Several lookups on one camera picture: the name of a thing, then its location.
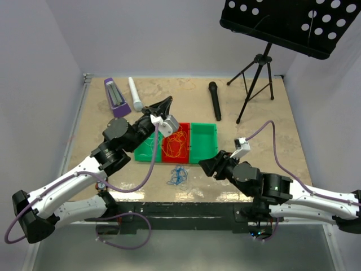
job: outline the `black music stand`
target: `black music stand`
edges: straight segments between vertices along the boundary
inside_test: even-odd
[[[243,75],[253,64],[258,69],[247,90],[240,115],[239,124],[247,103],[267,86],[273,96],[272,77],[268,56],[271,45],[308,55],[317,59],[327,59],[336,47],[347,28],[361,10],[359,0],[226,0],[220,24],[236,33],[246,34],[267,41],[263,54],[258,54],[253,62],[227,83]],[[254,86],[267,64],[269,84],[251,97]]]

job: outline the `white wall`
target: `white wall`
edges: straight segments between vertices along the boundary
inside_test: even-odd
[[[328,60],[298,54],[285,83],[313,184],[361,189],[361,15]],[[336,237],[347,270],[359,270],[361,236]]]
[[[220,26],[225,0],[46,1],[82,71],[96,75],[233,76],[266,47]],[[279,75],[296,53],[274,46],[271,56]]]
[[[44,0],[0,1],[0,233],[14,218],[11,195],[59,170],[80,98],[82,73]],[[18,225],[11,239],[21,235]],[[19,270],[26,241],[0,241],[1,270]]]

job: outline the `red tray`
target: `red tray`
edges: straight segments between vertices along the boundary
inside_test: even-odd
[[[179,131],[186,132],[186,140],[185,143],[182,145],[179,142],[172,141],[172,138],[176,138],[177,135],[172,134],[169,137],[163,139],[162,142],[162,162],[163,163],[179,163],[179,164],[187,164],[190,160],[190,123],[179,123]]]

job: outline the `white microphone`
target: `white microphone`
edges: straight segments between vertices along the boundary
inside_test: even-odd
[[[138,96],[138,92],[137,92],[137,88],[135,87],[133,78],[129,77],[128,78],[128,82],[129,82],[129,87],[130,87],[130,92],[131,92],[131,96],[133,98],[133,106],[134,109],[136,111],[141,111],[143,106],[143,103],[140,101],[139,96]]]

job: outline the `plastic tray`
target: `plastic tray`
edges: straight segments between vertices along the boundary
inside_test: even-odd
[[[158,148],[157,148],[157,156],[156,162],[162,162],[162,149],[161,143],[163,139],[163,135],[158,132]],[[148,137],[138,148],[134,151],[134,159],[135,161],[140,162],[150,162],[153,157],[153,147],[154,147],[154,133]]]
[[[218,152],[217,126],[208,123],[191,123],[190,163],[215,157]]]
[[[181,143],[179,142],[172,142],[170,141],[172,138],[175,138],[175,135],[171,135],[163,139],[162,143],[162,162],[164,163],[178,163],[178,164],[188,164],[190,159],[190,124],[189,123],[179,123],[178,131],[184,131],[187,133],[186,135],[186,142],[182,146],[180,150],[179,157],[169,157],[165,153],[164,150],[167,150],[168,142],[170,147],[170,152],[172,154],[177,154]]]

